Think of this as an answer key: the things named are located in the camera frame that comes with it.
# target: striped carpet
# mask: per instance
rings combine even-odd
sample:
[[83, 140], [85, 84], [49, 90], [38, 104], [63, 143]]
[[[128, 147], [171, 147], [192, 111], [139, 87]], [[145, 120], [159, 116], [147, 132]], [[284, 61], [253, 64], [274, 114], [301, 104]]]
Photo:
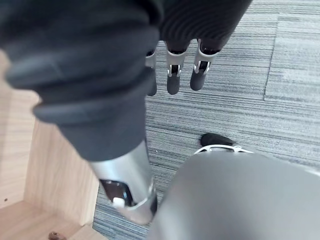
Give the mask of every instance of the striped carpet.
[[[157, 48], [158, 92], [146, 101], [146, 132], [159, 200], [201, 134], [229, 137], [284, 161], [320, 168], [320, 1], [253, 0], [201, 91], [189, 87], [192, 42], [180, 91], [166, 90], [165, 45]], [[145, 239], [99, 190], [93, 228], [110, 240]]]

